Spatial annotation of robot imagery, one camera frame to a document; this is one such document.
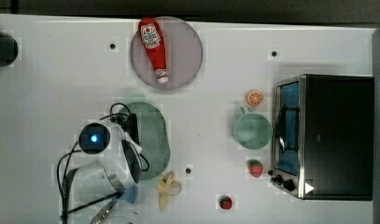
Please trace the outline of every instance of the mug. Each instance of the mug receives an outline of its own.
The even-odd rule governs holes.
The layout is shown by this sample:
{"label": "mug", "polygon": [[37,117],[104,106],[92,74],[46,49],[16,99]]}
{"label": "mug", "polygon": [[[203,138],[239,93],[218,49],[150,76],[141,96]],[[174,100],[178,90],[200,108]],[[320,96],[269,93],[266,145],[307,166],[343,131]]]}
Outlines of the mug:
{"label": "mug", "polygon": [[242,117],[233,128],[234,139],[248,149],[265,147],[272,137],[272,125],[264,116],[250,114],[246,106],[241,107]]}

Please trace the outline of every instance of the toaster oven knob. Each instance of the toaster oven knob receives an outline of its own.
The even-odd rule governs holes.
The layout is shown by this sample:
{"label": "toaster oven knob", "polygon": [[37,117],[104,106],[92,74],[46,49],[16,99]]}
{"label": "toaster oven knob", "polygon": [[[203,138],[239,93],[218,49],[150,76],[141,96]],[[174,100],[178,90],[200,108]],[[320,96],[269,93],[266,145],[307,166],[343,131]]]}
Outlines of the toaster oven knob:
{"label": "toaster oven knob", "polygon": [[281,175],[276,175],[275,177],[272,177],[271,180],[276,183],[277,186],[280,186],[283,181],[283,177]]}
{"label": "toaster oven knob", "polygon": [[292,182],[291,179],[285,180],[282,182],[283,183],[283,188],[285,188],[288,191],[293,191],[294,190],[294,182]]}

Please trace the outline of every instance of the green plate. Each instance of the green plate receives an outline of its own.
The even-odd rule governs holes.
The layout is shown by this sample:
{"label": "green plate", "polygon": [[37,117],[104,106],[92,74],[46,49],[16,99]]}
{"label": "green plate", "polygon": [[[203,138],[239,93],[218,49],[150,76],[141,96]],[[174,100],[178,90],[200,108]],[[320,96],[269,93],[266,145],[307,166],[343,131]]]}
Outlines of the green plate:
{"label": "green plate", "polygon": [[149,162],[148,171],[141,174],[141,180],[148,180],[160,175],[170,160],[170,148],[167,140],[165,120],[155,106],[137,102],[128,105],[137,116],[140,147]]}

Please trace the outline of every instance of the red strawberry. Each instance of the red strawberry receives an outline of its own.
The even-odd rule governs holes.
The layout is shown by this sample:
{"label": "red strawberry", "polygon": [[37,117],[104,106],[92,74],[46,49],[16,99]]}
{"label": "red strawberry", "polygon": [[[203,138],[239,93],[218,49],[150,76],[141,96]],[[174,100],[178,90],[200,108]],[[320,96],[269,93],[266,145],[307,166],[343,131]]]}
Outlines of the red strawberry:
{"label": "red strawberry", "polygon": [[222,208],[222,209],[231,209],[232,208],[232,198],[230,198],[229,196],[225,195],[223,196],[220,200],[219,200],[219,206]]}
{"label": "red strawberry", "polygon": [[259,161],[250,160],[247,162],[247,165],[251,175],[256,178],[259,178],[262,175],[263,166]]}

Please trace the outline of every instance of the toaster oven window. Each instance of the toaster oven window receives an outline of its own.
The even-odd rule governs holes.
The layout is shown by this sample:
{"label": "toaster oven window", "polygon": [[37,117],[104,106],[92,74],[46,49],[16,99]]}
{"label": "toaster oven window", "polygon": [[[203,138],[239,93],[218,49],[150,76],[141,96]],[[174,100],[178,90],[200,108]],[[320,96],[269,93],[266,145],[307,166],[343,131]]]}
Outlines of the toaster oven window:
{"label": "toaster oven window", "polygon": [[298,174],[298,119],[300,106],[300,84],[290,83],[280,91],[280,128],[282,136],[276,154],[279,155],[278,169],[286,173]]}

